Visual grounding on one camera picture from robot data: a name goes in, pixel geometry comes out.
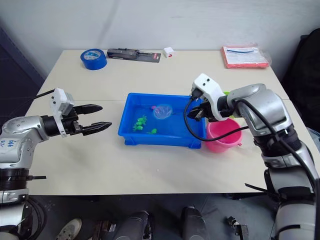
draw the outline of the white sticker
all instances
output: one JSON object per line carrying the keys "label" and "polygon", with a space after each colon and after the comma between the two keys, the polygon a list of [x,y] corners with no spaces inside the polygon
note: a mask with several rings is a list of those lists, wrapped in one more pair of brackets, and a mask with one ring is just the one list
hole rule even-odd
{"label": "white sticker", "polygon": [[0,154],[5,154],[19,145],[18,138],[0,138]]}
{"label": "white sticker", "polygon": [[84,59],[85,60],[95,60],[98,59],[100,57],[101,53],[99,51],[88,51],[84,54]]}

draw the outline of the gray floor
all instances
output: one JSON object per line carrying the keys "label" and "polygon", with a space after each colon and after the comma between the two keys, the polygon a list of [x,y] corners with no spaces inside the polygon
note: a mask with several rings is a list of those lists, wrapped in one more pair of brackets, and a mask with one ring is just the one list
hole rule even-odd
{"label": "gray floor", "polygon": [[233,216],[247,224],[250,240],[272,237],[277,205],[265,195],[232,200],[222,194],[159,194],[100,196],[96,201],[70,196],[35,196],[48,212],[47,225],[39,240],[55,239],[61,228],[73,218],[82,219],[76,240],[92,236],[96,220],[121,221],[128,215],[147,210],[155,218],[155,240],[180,240],[180,216],[183,207],[195,206],[204,216],[212,240],[239,240],[225,223]]}

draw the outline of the person's leg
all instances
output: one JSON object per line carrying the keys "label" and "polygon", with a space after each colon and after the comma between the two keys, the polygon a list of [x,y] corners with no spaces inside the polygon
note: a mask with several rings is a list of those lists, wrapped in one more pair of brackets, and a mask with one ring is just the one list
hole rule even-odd
{"label": "person's leg", "polygon": [[68,222],[56,236],[55,240],[73,240],[80,232],[82,221],[80,218],[72,219]]}
{"label": "person's leg", "polygon": [[210,240],[206,222],[200,212],[193,206],[188,206],[182,213],[183,240]]}
{"label": "person's leg", "polygon": [[148,224],[147,211],[135,212],[122,222],[117,229],[114,240],[141,240]]}

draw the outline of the blue plastic tray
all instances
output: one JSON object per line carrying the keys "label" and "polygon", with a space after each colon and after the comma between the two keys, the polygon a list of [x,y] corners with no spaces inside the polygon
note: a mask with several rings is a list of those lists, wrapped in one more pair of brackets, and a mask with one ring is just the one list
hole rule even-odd
{"label": "blue plastic tray", "polygon": [[[191,149],[201,148],[201,141],[192,136],[184,122],[184,109],[189,96],[159,95],[145,93],[129,93],[124,106],[118,135],[124,137],[125,145],[169,145],[183,146]],[[166,119],[156,119],[152,106],[168,104],[172,107],[172,115]],[[190,109],[199,105],[193,102]],[[133,130],[138,118],[147,117],[143,130]],[[206,137],[205,120],[195,121],[188,119],[193,131],[202,138]],[[152,129],[157,129],[156,134],[148,134]]]}

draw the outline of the water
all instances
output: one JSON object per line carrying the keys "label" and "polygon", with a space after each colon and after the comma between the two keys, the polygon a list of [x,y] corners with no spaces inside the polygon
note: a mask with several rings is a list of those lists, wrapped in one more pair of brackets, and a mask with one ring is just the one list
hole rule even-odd
{"label": "water", "polygon": [[[157,135],[169,135],[179,137],[191,137],[185,122],[184,122],[184,109],[172,107],[172,115],[165,119],[157,119],[153,115],[152,105],[139,104],[133,107],[133,118],[131,119],[130,133],[146,134],[150,133],[152,129],[156,129]],[[146,125],[143,126],[143,130],[133,130],[133,126],[137,122],[138,118],[143,116],[147,117]],[[193,119],[188,119],[188,123],[194,132],[199,132],[200,123]]]}

